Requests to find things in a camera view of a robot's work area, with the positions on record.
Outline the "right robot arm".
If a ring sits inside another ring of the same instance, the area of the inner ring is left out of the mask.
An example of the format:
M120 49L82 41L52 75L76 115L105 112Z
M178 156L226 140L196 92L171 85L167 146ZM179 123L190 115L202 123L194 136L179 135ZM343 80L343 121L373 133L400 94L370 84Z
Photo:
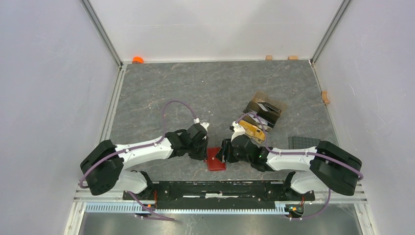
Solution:
M265 171L289 170L283 195L297 199L309 191L330 189L338 194L353 196L362 180L362 161L329 141L303 149L278 149L257 146L246 135L225 139L216 159L223 163L246 162L254 169Z

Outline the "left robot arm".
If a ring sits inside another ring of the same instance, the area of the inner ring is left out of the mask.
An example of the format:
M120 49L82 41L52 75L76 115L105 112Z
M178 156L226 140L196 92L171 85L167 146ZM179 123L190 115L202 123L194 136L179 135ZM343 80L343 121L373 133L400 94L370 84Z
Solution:
M167 132L159 140L154 139L134 144L115 145L105 140L81 162L84 174L81 188L87 188L93 196L110 190L130 191L141 199L149 199L154 187L145 172L133 172L129 168L154 161L188 155L192 159L204 160L208 143L209 123L199 122L187 130Z

